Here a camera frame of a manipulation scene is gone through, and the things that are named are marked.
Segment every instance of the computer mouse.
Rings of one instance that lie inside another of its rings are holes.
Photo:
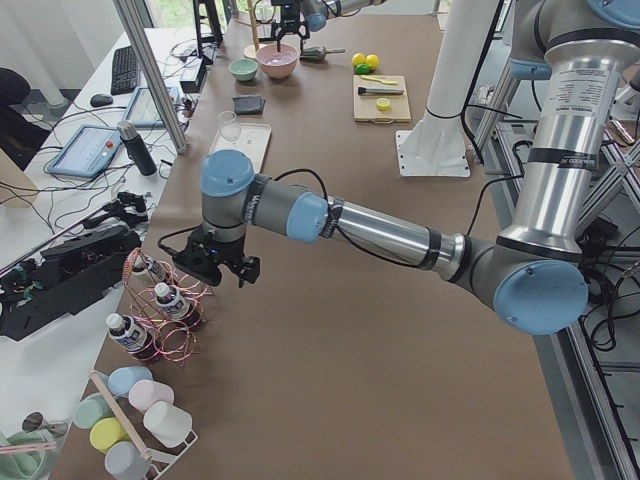
[[[91,97],[89,103],[92,107],[104,107],[105,105],[111,105],[113,103],[113,97],[106,93],[98,93]]]

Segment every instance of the pink bowl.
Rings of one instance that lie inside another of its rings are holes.
[[[298,50],[284,43],[280,45],[280,51],[275,43],[262,47],[256,53],[256,60],[262,70],[271,78],[287,78],[298,63]]]

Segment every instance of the brown paper table surface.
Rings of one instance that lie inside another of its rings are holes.
[[[163,234],[200,222],[200,161],[231,97],[258,94],[273,129],[263,172],[315,169],[329,193],[440,229],[463,232],[485,182],[401,178],[394,132],[357,124],[351,55],[377,53],[376,73],[404,75],[413,126],[424,112],[441,35],[435,18],[360,15],[329,22],[309,45],[345,47],[300,64],[284,81],[249,85],[227,65],[250,43],[231,26],[187,131],[143,249],[159,259]],[[313,178],[291,182],[317,190]],[[474,231],[492,239],[487,196]],[[184,237],[170,242],[176,248]],[[193,415],[198,443],[168,479],[573,478],[532,339],[432,272],[389,265],[344,242],[310,246],[250,228],[245,252],[262,259],[253,286],[228,272],[206,302],[200,353],[181,369],[151,368]],[[123,301],[122,311],[127,311]],[[107,339],[97,367],[135,360]],[[87,431],[73,428],[53,478],[110,478]]]

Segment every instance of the bottle cap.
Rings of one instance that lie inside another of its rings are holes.
[[[156,292],[156,295],[159,297],[166,297],[171,293],[171,288],[164,282],[158,283],[155,287],[153,287],[153,291]]]
[[[133,140],[138,136],[135,125],[129,120],[121,120],[118,122],[117,127],[123,140]]]
[[[147,268],[147,264],[142,258],[142,255],[138,255],[136,259],[133,261],[133,273],[140,274]]]
[[[111,313],[107,315],[107,327],[115,330],[117,328],[122,327],[124,320],[121,315],[117,313]]]

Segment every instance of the bottle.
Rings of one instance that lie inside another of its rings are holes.
[[[156,305],[172,319],[184,323],[189,330],[197,330],[202,326],[204,318],[200,310],[187,298],[184,298],[173,285],[164,282],[154,287]]]
[[[120,138],[127,149],[127,155],[145,177],[156,173],[157,167],[142,137],[129,120],[118,122]]]
[[[149,288],[160,282],[173,283],[171,273],[160,262],[142,253],[136,257],[131,274],[138,277]]]
[[[109,337],[118,342],[133,357],[143,362],[160,358],[155,335],[128,315],[112,313],[107,316]]]

